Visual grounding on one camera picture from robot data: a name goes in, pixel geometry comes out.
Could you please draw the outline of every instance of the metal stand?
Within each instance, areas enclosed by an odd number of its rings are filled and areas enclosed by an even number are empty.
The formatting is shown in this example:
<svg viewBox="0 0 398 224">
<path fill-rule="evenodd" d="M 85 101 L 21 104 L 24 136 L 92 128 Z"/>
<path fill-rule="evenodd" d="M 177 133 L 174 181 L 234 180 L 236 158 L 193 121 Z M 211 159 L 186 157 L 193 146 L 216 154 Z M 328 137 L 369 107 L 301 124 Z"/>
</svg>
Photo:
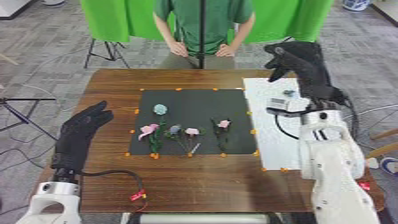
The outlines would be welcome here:
<svg viewBox="0 0 398 224">
<path fill-rule="evenodd" d="M 117 50 L 117 46 L 120 46 L 122 48 L 126 48 L 122 46 L 122 44 L 118 42 L 117 43 L 111 43 L 111 42 L 104 41 L 104 47 L 106 47 L 106 51 L 108 51 L 108 57 L 104 57 L 104 56 L 101 56 L 101 55 L 97 55 L 97 54 L 92 53 L 94 44 L 95 44 L 95 39 L 92 38 L 92 41 L 90 41 L 90 49 L 88 49 L 88 54 L 86 54 L 86 58 L 85 58 L 83 68 L 86 68 L 86 66 L 88 66 L 90 56 L 95 56 L 95 57 L 102 58 L 108 61 L 117 61 L 120 59 L 126 68 L 129 68 L 127 63 L 126 63 L 126 60 L 124 60 L 124 58 L 120 56 L 120 52 Z"/>
<path fill-rule="evenodd" d="M 15 108 L 8 105 L 6 101 L 33 101 L 33 106 L 28 110 L 28 114 L 26 116 L 21 114 L 21 112 L 15 110 Z M 40 98 L 1 98 L 0 99 L 0 106 L 3 106 L 3 108 L 8 110 L 8 112 L 12 113 L 12 115 L 15 116 L 15 118 L 19 119 L 19 122 L 14 123 L 12 125 L 8 125 L 6 127 L 3 127 L 0 129 L 0 132 L 8 130 L 10 128 L 14 128 L 15 126 L 19 126 L 21 124 L 28 124 L 33 126 L 33 128 L 37 129 L 37 131 L 53 139 L 53 141 L 56 141 L 58 139 L 53 137 L 53 135 L 47 133 L 47 131 L 40 128 L 40 126 L 33 123 L 33 121 L 30 120 L 30 116 L 37 107 L 37 104 L 40 101 L 54 101 L 54 99 L 40 99 Z"/>
<path fill-rule="evenodd" d="M 200 0 L 200 24 L 198 24 L 198 69 L 204 69 L 204 30 L 205 30 L 205 0 Z"/>
</svg>

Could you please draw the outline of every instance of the tripod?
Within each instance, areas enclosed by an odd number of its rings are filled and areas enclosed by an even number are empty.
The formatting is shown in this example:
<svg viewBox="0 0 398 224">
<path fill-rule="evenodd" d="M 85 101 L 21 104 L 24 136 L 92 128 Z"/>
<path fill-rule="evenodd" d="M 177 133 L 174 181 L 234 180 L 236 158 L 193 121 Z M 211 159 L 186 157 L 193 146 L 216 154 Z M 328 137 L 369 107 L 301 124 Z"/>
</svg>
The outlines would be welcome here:
<svg viewBox="0 0 398 224">
<path fill-rule="evenodd" d="M 22 115 L 21 112 L 15 110 L 15 108 L 8 105 L 8 101 L 33 101 L 33 106 L 28 110 L 28 114 Z M 19 122 L 14 123 L 12 125 L 5 126 L 0 129 L 0 132 L 8 130 L 10 128 L 14 128 L 15 126 L 19 126 L 21 124 L 28 124 L 33 126 L 33 128 L 37 129 L 37 131 L 56 141 L 58 139 L 53 137 L 53 135 L 47 133 L 47 131 L 40 128 L 40 126 L 33 123 L 33 121 L 30 120 L 30 116 L 37 107 L 37 104 L 40 101 L 54 101 L 54 99 L 42 99 L 42 98 L 0 98 L 0 106 L 8 110 L 8 112 L 12 113 L 12 115 L 15 116 L 15 118 L 19 119 Z"/>
<path fill-rule="evenodd" d="M 120 52 L 117 50 L 117 46 L 120 46 L 124 48 L 122 44 L 118 42 L 117 43 L 111 43 L 111 42 L 104 41 L 104 47 L 106 47 L 106 51 L 108 51 L 108 57 L 104 57 L 104 56 L 101 56 L 101 55 L 97 55 L 97 54 L 92 53 L 94 44 L 95 44 L 95 39 L 92 38 L 92 41 L 90 41 L 90 49 L 88 49 L 88 54 L 86 54 L 86 58 L 85 58 L 83 68 L 88 67 L 90 56 L 99 57 L 99 58 L 102 58 L 108 61 L 117 61 L 120 59 L 126 68 L 129 68 L 127 62 L 126 62 L 126 60 L 122 58 L 122 55 L 120 55 Z"/>
</svg>

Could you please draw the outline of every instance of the person's hand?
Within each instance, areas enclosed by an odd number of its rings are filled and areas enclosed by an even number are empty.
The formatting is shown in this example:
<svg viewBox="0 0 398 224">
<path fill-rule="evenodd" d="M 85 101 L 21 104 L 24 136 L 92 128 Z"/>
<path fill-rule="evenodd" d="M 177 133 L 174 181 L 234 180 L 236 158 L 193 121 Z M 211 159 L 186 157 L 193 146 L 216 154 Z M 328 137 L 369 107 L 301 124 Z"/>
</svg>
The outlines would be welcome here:
<svg viewBox="0 0 398 224">
<path fill-rule="evenodd" d="M 168 45 L 168 48 L 170 48 L 170 53 L 186 58 L 188 57 L 188 50 L 186 50 L 186 47 L 184 47 L 184 43 L 174 41 L 166 45 Z"/>
<path fill-rule="evenodd" d="M 51 168 L 65 168 L 76 172 L 83 169 L 90 140 L 99 127 L 113 119 L 111 111 L 102 111 L 106 101 L 90 106 L 65 121 L 54 144 Z"/>
<path fill-rule="evenodd" d="M 232 47 L 227 44 L 220 45 L 220 49 L 214 53 L 216 57 L 234 57 L 234 51 L 236 49 L 232 49 Z"/>
</svg>

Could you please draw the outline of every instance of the green screen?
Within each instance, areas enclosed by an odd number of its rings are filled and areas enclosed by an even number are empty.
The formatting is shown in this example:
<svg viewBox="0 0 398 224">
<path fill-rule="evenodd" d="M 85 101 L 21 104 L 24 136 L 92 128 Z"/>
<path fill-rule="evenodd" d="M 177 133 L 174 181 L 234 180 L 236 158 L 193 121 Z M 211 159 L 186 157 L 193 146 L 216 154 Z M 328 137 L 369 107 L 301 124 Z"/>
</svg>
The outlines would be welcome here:
<svg viewBox="0 0 398 224">
<path fill-rule="evenodd" d="M 255 25 L 245 43 L 291 36 L 314 41 L 332 0 L 252 0 Z M 81 0 L 92 38 L 129 42 L 129 36 L 161 40 L 152 22 L 154 0 Z"/>
</svg>

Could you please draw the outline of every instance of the orange marker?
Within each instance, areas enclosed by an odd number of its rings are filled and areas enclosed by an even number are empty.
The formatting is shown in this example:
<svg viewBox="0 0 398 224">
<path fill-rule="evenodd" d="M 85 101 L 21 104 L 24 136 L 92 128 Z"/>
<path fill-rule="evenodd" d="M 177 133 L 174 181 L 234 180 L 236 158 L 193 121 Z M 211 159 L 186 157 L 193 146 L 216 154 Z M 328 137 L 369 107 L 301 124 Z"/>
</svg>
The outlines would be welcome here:
<svg viewBox="0 0 398 224">
<path fill-rule="evenodd" d="M 252 155 L 253 155 L 255 157 L 259 157 L 259 150 L 255 150 L 255 152 L 252 153 Z"/>
</svg>

